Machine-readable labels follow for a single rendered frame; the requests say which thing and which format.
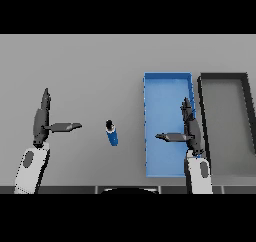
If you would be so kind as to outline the blue bin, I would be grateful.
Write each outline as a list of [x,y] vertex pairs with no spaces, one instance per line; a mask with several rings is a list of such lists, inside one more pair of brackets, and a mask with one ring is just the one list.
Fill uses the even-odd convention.
[[195,112],[194,88],[190,72],[145,72],[144,141],[147,178],[184,177],[185,142],[165,142],[161,133],[184,133],[181,105],[190,100]]

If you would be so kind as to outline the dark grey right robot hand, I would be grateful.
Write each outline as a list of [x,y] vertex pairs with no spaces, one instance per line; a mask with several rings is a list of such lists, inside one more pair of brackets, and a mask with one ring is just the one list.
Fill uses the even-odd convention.
[[201,155],[204,149],[201,147],[201,132],[198,121],[195,117],[191,103],[187,97],[180,106],[184,124],[183,133],[160,133],[155,137],[165,142],[185,142],[187,148],[192,151],[193,156]]

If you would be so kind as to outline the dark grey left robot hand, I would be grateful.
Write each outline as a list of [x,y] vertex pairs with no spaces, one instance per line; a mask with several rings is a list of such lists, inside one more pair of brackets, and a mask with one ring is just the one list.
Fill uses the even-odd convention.
[[46,88],[42,95],[41,105],[37,109],[33,123],[33,146],[42,148],[49,133],[71,132],[81,128],[81,123],[50,123],[51,95]]

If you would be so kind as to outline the dark grey bin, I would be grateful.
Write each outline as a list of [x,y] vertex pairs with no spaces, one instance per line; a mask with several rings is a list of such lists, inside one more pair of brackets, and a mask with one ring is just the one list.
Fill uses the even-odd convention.
[[214,176],[256,176],[256,115],[247,73],[197,79],[206,157]]

